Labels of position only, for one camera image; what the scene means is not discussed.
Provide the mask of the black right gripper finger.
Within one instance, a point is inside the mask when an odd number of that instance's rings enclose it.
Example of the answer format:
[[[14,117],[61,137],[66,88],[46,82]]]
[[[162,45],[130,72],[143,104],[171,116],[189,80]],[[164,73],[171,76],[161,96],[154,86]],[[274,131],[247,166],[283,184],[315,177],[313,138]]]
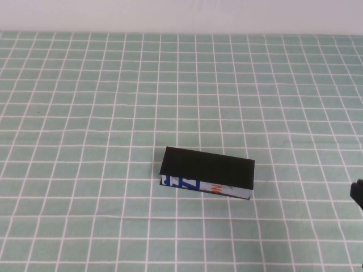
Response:
[[[351,198],[363,209],[363,180],[358,179],[351,184]]]

